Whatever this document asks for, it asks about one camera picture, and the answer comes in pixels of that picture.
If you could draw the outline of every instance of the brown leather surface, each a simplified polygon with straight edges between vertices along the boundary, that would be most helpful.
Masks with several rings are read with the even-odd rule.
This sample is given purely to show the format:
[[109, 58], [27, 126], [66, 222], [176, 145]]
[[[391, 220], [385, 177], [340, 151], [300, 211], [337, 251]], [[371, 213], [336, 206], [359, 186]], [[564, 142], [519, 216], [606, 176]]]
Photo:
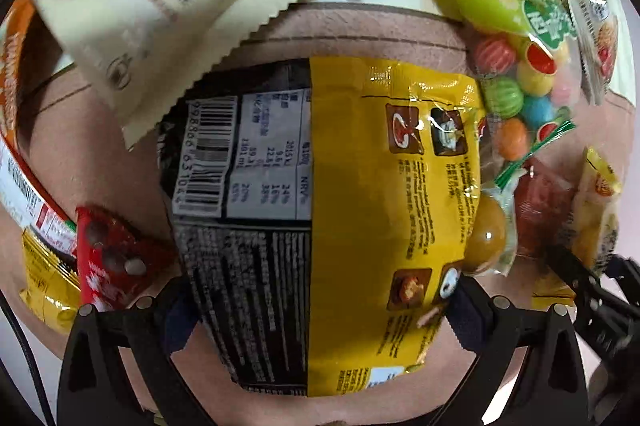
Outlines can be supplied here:
[[[376, 6], [315, 4], [298, 6], [272, 21], [234, 51], [222, 68], [247, 66], [312, 54], [394, 58], [430, 68], [464, 72], [466, 51], [458, 27], [420, 13]], [[585, 115], [574, 142], [558, 142], [550, 161], [575, 171], [584, 142], [605, 142], [616, 168], [623, 167], [632, 142], [634, 110], [609, 96], [599, 119]], [[168, 238], [170, 229], [158, 186], [156, 142], [148, 135], [127, 151], [116, 121], [78, 70], [40, 83], [20, 109], [20, 148], [40, 181], [69, 215], [76, 205], [95, 203], [129, 219], [141, 231]], [[24, 286], [20, 231], [0, 211], [0, 286], [16, 313], [53, 353], [62, 357], [65, 339], [34, 318], [18, 297]], [[507, 295], [521, 307], [529, 304], [537, 272], [520, 259], [512, 275], [484, 276], [491, 294]], [[161, 287], [158, 281], [151, 292]], [[140, 374], [124, 353], [141, 402], [149, 407]], [[342, 420], [348, 424], [389, 422], [415, 416], [442, 403], [455, 389], [472, 360], [443, 326], [423, 370], [357, 395], [337, 398], [264, 396], [234, 385], [202, 327], [174, 361], [194, 394], [222, 425], [315, 425]]]

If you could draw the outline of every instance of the black cable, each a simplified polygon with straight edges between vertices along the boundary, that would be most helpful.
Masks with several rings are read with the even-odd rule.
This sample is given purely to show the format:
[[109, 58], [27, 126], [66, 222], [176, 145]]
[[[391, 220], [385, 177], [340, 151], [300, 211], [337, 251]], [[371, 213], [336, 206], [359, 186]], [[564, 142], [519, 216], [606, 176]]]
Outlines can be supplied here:
[[38, 401], [40, 402], [40, 407], [42, 408], [42, 413], [44, 414], [44, 419], [47, 422], [47, 426], [56, 426], [56, 422], [53, 420], [53, 414], [51, 413], [51, 408], [49, 407], [47, 393], [44, 390], [42, 378], [40, 377], [40, 371], [38, 370], [36, 358], [33, 356], [33, 351], [31, 350], [31, 346], [29, 345], [27, 336], [24, 335], [24, 331], [22, 330], [22, 327], [20, 327], [18, 319], [15, 317], [14, 310], [11, 308], [9, 302], [4, 297], [2, 290], [0, 290], [0, 308], [2, 309], [2, 312], [4, 313], [7, 321], [9, 321], [11, 328], [14, 330], [15, 337], [18, 340], [18, 343], [20, 343], [20, 347], [22, 348], [22, 353], [24, 354], [24, 359], [27, 361], [31, 379], [33, 379], [33, 386], [35, 386], [36, 388]]

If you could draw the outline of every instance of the red candy wrapper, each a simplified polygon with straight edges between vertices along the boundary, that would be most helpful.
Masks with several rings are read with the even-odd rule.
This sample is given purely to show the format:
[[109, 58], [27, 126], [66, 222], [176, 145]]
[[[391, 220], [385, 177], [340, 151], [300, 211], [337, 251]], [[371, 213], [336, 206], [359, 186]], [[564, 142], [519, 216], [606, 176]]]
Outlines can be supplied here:
[[523, 168], [515, 191], [518, 254], [538, 257], [545, 246], [556, 241], [565, 222], [575, 188], [539, 159], [531, 157]]
[[78, 207], [78, 276], [81, 302], [98, 311], [127, 307], [177, 253], [169, 244], [140, 237], [122, 220], [95, 207]]

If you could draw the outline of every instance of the barcode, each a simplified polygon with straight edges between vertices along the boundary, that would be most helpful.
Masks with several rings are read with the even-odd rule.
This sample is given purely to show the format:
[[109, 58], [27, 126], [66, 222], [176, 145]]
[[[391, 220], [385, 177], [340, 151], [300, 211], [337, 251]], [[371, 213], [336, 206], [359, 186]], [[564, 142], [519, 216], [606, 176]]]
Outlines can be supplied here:
[[189, 102], [189, 123], [174, 194], [175, 213], [198, 217], [221, 215], [237, 108], [236, 96]]
[[40, 201], [40, 197], [38, 197], [38, 194], [22, 176], [22, 172], [16, 164], [15, 159], [11, 157], [11, 154], [7, 154], [7, 158], [9, 159], [9, 161], [7, 162], [6, 167], [9, 171], [9, 175], [11, 175], [11, 178], [14, 180], [16, 186], [20, 188], [20, 191], [22, 192], [22, 195], [24, 195], [25, 199], [27, 199], [29, 206], [31, 208], [36, 207], [36, 205]]

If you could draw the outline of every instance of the pink candy ball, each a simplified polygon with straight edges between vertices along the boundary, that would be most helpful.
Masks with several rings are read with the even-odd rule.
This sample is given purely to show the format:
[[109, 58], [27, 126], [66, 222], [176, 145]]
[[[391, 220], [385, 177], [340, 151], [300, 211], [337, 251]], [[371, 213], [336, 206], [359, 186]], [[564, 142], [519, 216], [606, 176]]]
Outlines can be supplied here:
[[504, 74], [516, 58], [516, 51], [503, 36], [484, 38], [474, 49], [474, 63], [480, 74]]
[[556, 73], [556, 81], [549, 98], [554, 107], [572, 107], [580, 98], [580, 80], [570, 67], [561, 67]]

